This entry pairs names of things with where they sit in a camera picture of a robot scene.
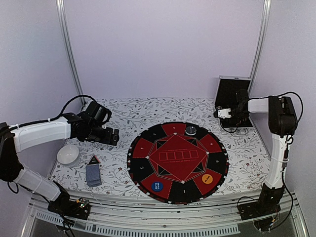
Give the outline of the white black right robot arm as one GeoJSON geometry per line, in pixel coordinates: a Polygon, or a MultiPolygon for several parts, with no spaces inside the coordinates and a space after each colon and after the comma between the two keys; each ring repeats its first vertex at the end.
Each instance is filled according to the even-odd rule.
{"type": "Polygon", "coordinates": [[[272,154],[269,173],[264,181],[259,200],[251,205],[259,215],[278,210],[279,201],[284,191],[285,173],[289,161],[290,146],[294,141],[295,130],[303,114],[298,117],[292,99],[288,94],[299,96],[289,91],[280,95],[269,95],[262,98],[249,98],[244,89],[236,92],[237,106],[216,107],[217,117],[223,121],[233,119],[235,126],[249,118],[249,114],[267,114],[268,127],[272,134],[272,154]]]}

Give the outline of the blue small blind button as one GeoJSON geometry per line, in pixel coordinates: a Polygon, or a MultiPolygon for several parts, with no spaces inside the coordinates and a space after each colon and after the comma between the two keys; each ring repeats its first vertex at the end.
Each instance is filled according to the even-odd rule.
{"type": "Polygon", "coordinates": [[[163,190],[163,183],[160,181],[154,181],[151,185],[151,189],[154,192],[161,192],[163,190]]]}

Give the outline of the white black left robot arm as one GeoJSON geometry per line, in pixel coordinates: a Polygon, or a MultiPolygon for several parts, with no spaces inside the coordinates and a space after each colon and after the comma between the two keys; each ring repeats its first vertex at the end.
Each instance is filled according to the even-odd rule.
{"type": "Polygon", "coordinates": [[[79,114],[66,113],[63,108],[54,118],[9,126],[0,125],[0,178],[14,182],[44,196],[62,214],[70,214],[73,203],[69,194],[60,185],[25,167],[17,154],[25,149],[56,140],[76,138],[81,142],[97,142],[115,146],[119,141],[119,130],[105,124],[112,113],[92,99],[88,107],[79,114]]]}

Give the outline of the orange big blind button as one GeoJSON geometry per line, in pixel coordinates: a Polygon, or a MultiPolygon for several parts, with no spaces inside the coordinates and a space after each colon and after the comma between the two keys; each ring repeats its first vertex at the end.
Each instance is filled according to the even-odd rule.
{"type": "Polygon", "coordinates": [[[213,177],[210,174],[204,174],[202,176],[202,182],[205,184],[211,184],[213,182],[213,177]]]}

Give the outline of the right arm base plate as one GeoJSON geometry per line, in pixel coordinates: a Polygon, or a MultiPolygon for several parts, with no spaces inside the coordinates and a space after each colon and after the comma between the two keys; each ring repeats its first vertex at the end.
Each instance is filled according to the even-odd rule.
{"type": "Polygon", "coordinates": [[[258,218],[266,215],[277,214],[281,211],[279,204],[273,204],[264,206],[252,197],[243,196],[237,201],[237,209],[240,214],[241,220],[249,220],[253,218],[258,218]],[[251,202],[241,203],[242,199],[251,199],[251,202]]]}

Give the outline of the black white dealer button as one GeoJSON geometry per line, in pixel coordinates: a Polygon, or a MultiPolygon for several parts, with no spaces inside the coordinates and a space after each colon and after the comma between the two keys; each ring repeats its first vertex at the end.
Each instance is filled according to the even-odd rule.
{"type": "Polygon", "coordinates": [[[194,136],[197,133],[197,129],[194,126],[187,126],[185,129],[185,133],[189,136],[194,136]]]}

